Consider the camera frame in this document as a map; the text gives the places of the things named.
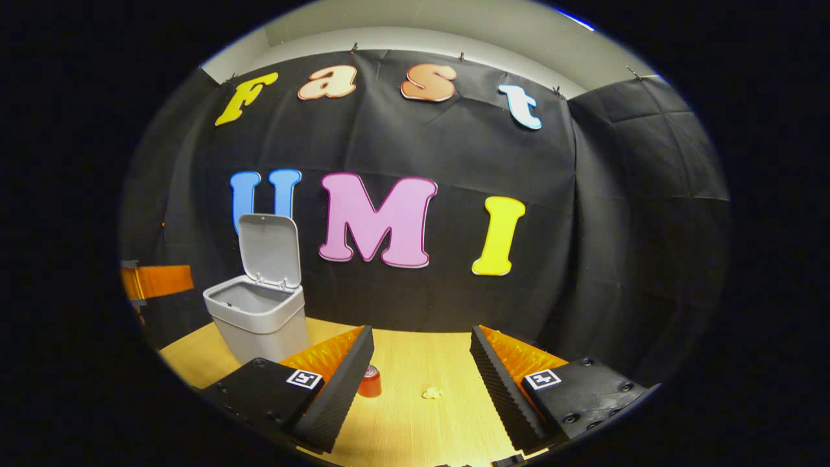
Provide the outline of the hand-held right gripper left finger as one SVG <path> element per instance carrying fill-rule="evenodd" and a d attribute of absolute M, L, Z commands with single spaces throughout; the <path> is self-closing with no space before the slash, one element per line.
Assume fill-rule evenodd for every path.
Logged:
<path fill-rule="evenodd" d="M 331 453 L 373 352 L 373 328 L 359 326 L 280 363 L 254 358 L 197 393 L 267 440 Z"/>

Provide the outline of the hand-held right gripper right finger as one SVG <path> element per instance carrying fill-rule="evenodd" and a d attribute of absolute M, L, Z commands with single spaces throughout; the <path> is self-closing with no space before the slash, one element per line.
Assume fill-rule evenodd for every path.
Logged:
<path fill-rule="evenodd" d="M 469 352 L 514 449 L 533 454 L 582 437 L 651 393 L 596 357 L 564 361 L 474 326 Z"/>

